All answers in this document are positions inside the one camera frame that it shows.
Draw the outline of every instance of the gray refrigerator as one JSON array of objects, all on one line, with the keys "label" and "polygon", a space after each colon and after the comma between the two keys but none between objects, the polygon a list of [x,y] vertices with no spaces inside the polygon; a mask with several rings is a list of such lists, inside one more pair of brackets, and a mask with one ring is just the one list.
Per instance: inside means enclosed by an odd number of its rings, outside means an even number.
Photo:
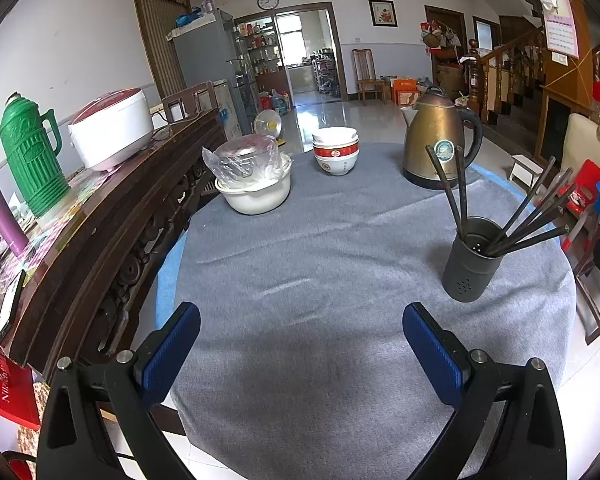
[{"label": "gray refrigerator", "polygon": [[248,135],[259,110],[255,75],[240,51],[234,17],[219,9],[214,16],[214,22],[173,38],[173,44],[187,87],[226,79],[240,130]]}]

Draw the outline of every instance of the rice cooker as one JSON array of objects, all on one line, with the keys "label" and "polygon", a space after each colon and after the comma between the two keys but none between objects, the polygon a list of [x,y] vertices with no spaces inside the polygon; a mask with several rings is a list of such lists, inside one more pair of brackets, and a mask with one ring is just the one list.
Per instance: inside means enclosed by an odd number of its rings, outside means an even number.
[{"label": "rice cooker", "polygon": [[154,124],[139,88],[104,94],[80,110],[69,124],[71,144],[86,168],[110,170],[144,148]]}]

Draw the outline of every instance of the curtain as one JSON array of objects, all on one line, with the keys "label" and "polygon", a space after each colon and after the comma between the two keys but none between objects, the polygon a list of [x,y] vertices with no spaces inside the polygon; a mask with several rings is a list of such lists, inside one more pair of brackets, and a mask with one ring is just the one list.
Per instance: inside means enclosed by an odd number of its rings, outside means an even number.
[{"label": "curtain", "polygon": [[160,98],[186,88],[175,46],[166,35],[181,14],[191,12],[189,0],[134,0],[144,49]]}]

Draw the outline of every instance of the round table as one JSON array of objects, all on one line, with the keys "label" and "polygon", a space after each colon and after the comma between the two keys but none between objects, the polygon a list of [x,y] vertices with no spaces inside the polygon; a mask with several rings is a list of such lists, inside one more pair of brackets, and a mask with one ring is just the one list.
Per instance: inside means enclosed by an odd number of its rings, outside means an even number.
[{"label": "round table", "polygon": [[[172,397],[191,443],[250,480],[407,478],[452,413],[402,333],[413,301],[465,347],[539,356],[560,382],[575,286],[559,245],[507,255],[479,300],[452,300],[446,197],[404,179],[401,158],[363,144],[331,176],[303,153],[279,208],[244,216],[220,196],[191,219],[176,304],[202,328]],[[469,215],[502,225],[520,204],[475,171],[467,183]]]}]

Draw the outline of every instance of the purple thermos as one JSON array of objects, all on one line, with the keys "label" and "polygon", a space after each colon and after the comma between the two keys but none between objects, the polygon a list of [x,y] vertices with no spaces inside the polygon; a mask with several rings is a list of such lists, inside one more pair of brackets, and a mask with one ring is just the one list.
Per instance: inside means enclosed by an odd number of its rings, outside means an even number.
[{"label": "purple thermos", "polygon": [[11,249],[11,252],[16,256],[20,256],[24,251],[25,247],[29,243],[29,239],[22,231],[22,228],[18,224],[17,220],[11,214],[11,209],[7,201],[2,196],[0,191],[0,234],[7,245]]}]

